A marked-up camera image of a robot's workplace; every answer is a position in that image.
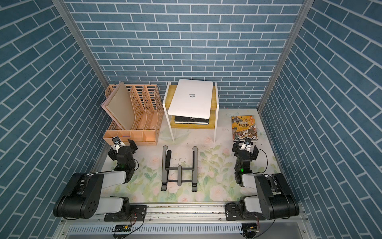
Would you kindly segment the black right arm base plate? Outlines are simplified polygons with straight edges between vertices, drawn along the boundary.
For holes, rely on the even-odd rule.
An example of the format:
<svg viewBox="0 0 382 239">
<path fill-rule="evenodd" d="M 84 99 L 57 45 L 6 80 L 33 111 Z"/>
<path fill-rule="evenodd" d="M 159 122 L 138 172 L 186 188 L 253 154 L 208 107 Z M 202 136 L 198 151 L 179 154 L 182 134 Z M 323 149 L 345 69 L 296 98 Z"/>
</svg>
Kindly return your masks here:
<svg viewBox="0 0 382 239">
<path fill-rule="evenodd" d="M 235 203 L 227 203 L 224 208 L 227 221 L 264 221 L 266 219 L 262 213 L 247 212 Z"/>
</svg>

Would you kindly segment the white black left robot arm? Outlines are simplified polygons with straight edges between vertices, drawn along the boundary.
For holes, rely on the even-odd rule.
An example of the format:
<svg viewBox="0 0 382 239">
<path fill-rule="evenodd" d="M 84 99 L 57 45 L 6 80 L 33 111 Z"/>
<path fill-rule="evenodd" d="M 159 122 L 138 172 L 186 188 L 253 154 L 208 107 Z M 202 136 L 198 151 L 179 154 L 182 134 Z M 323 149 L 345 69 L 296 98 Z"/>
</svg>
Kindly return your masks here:
<svg viewBox="0 0 382 239">
<path fill-rule="evenodd" d="M 133 155 L 138 147 L 128 139 L 125 144 L 118 136 L 112 138 L 114 145 L 108 156 L 117 162 L 113 170 L 96 173 L 75 173 L 57 200 L 53 215 L 66 220 L 89 219 L 94 215 L 105 215 L 104 220 L 118 222 L 131 218 L 127 197 L 103 197 L 102 190 L 128 183 L 139 168 Z"/>
</svg>

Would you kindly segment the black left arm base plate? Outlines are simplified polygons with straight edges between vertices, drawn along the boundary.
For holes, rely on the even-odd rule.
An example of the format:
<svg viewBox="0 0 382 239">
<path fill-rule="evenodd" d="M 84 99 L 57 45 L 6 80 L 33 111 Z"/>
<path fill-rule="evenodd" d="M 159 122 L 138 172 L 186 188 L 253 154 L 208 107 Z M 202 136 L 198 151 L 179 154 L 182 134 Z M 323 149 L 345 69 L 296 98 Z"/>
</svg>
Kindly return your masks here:
<svg viewBox="0 0 382 239">
<path fill-rule="evenodd" d="M 147 205 L 130 205 L 118 213 L 108 213 L 104 217 L 105 222 L 144 222 Z"/>
</svg>

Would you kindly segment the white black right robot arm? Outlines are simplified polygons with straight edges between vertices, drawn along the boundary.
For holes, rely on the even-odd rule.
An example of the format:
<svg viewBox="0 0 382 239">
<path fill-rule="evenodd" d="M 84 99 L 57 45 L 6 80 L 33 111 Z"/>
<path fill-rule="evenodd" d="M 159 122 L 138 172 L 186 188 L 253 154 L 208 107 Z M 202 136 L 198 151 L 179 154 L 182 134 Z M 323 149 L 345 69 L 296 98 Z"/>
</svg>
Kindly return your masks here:
<svg viewBox="0 0 382 239">
<path fill-rule="evenodd" d="M 283 174 L 269 175 L 251 170 L 250 164 L 257 159 L 259 151 L 257 146 L 246 141 L 233 144 L 235 181 L 242 188 L 255 190 L 255 195 L 226 204 L 228 221 L 288 219 L 299 215 L 298 202 Z"/>
</svg>

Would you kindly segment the silver Apple laptop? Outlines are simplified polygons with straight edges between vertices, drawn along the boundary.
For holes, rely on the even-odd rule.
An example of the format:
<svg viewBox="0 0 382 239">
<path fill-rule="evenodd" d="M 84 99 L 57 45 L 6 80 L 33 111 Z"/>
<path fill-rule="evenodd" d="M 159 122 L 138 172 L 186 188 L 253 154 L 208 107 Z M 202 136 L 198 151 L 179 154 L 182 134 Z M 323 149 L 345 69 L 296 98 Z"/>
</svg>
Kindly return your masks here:
<svg viewBox="0 0 382 239">
<path fill-rule="evenodd" d="M 213 82 L 180 79 L 168 113 L 172 116 L 208 119 Z"/>
</svg>

